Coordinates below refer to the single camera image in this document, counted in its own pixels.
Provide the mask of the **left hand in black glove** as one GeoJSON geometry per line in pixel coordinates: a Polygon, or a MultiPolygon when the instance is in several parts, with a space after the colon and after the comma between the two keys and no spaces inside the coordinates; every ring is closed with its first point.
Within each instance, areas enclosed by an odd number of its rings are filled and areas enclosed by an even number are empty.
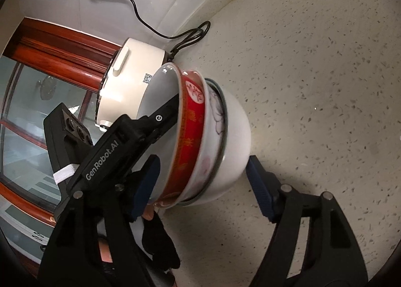
{"type": "MultiPolygon", "coordinates": [[[[145,259],[145,268],[155,286],[176,286],[174,269],[180,268],[181,260],[173,240],[166,232],[154,206],[147,205],[142,216],[130,223],[135,243],[145,259]]],[[[105,272],[105,281],[113,286],[133,286],[134,283],[117,276],[107,241],[105,221],[97,225],[98,244],[105,272]]]]}

